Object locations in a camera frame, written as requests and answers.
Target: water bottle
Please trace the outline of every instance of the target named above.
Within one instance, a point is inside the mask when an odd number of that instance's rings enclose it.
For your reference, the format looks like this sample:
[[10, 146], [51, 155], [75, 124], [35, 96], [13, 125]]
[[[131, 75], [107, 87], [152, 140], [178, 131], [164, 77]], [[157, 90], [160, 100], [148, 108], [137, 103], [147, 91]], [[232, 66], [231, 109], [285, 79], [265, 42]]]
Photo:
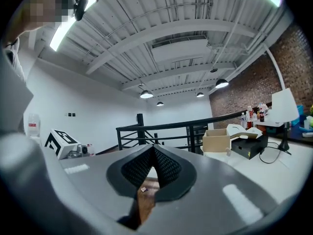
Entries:
[[246, 128], [246, 116], [245, 116], [245, 114], [243, 112], [241, 113], [240, 125], [243, 128]]

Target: metal railing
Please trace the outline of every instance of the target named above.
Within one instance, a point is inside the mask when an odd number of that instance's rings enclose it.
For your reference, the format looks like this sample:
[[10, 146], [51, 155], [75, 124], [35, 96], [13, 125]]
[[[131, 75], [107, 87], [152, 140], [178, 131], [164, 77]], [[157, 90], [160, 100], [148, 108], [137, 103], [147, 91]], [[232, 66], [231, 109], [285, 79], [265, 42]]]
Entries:
[[[211, 117], [211, 118], [206, 118], [206, 119], [179, 122], [179, 123], [160, 124], [160, 125], [154, 125], [154, 126], [144, 126], [142, 114], [137, 114], [138, 124], [125, 126], [125, 127], [118, 127], [116, 129], [117, 138], [118, 138], [118, 147], [119, 147], [119, 150], [122, 150], [123, 148], [131, 148], [136, 145], [147, 144], [147, 143], [159, 144], [159, 141], [161, 140], [187, 139], [189, 145], [178, 146], [176, 148], [180, 148], [180, 149], [188, 148], [190, 152], [195, 153], [196, 148], [202, 145], [199, 143], [199, 141], [201, 139], [200, 137], [204, 135], [204, 133], [195, 133], [196, 129], [198, 128], [197, 126], [204, 126], [209, 123], [216, 123], [216, 122], [221, 122], [221, 121], [225, 121], [228, 119], [238, 118], [241, 116], [242, 112], [245, 113], [246, 111], [240, 111], [240, 112], [231, 113], [231, 114], [227, 114], [227, 115], [223, 115], [219, 117]], [[154, 135], [152, 136], [148, 132], [148, 131], [153, 131], [153, 130], [175, 129], [175, 128], [182, 128], [182, 127], [187, 128], [188, 130], [187, 133], [189, 133], [188, 135], [159, 138], [157, 136], [157, 133], [154, 133]], [[121, 137], [121, 132], [131, 132], [131, 133]], [[126, 146], [127, 144], [130, 144], [133, 141], [137, 141], [137, 142], [133, 146]]]

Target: red bottle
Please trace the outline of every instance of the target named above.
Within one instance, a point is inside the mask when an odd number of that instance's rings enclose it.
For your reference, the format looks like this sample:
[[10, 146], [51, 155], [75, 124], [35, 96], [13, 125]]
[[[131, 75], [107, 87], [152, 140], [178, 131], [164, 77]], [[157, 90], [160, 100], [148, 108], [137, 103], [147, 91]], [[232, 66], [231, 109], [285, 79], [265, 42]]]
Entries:
[[264, 111], [262, 108], [260, 109], [260, 122], [264, 122]]

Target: brick wall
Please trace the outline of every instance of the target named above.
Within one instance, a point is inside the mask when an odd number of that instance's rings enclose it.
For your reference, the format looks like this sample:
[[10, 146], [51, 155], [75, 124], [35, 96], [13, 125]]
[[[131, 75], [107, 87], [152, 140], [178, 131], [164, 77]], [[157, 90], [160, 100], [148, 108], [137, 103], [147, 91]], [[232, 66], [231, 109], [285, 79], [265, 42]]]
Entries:
[[[313, 57], [309, 43], [300, 27], [293, 23], [270, 48], [282, 73], [286, 88], [290, 88], [297, 104], [308, 112], [313, 104]], [[210, 95], [214, 117], [255, 107], [259, 102], [271, 102], [271, 94], [281, 90], [275, 67], [267, 54], [262, 55], [229, 85]], [[226, 128], [230, 119], [214, 123], [214, 128]]]

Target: black cable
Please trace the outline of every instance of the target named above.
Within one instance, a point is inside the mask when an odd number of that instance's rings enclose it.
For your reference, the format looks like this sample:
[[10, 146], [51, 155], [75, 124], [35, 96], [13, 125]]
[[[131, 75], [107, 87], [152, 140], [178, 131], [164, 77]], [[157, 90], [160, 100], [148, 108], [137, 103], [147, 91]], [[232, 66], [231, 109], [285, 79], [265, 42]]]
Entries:
[[261, 159], [261, 153], [259, 153], [259, 158], [260, 158], [260, 160], [261, 160], [262, 162], [266, 163], [266, 164], [272, 164], [272, 163], [274, 163], [274, 162], [278, 159], [280, 153], [283, 151], [283, 150], [281, 150], [281, 149], [279, 149], [279, 148], [275, 148], [275, 147], [271, 147], [271, 146], [267, 146], [267, 147], [265, 147], [265, 148], [273, 148], [273, 149], [279, 150], [279, 153], [278, 153], [276, 159], [275, 159], [273, 162], [265, 162], [264, 160]]

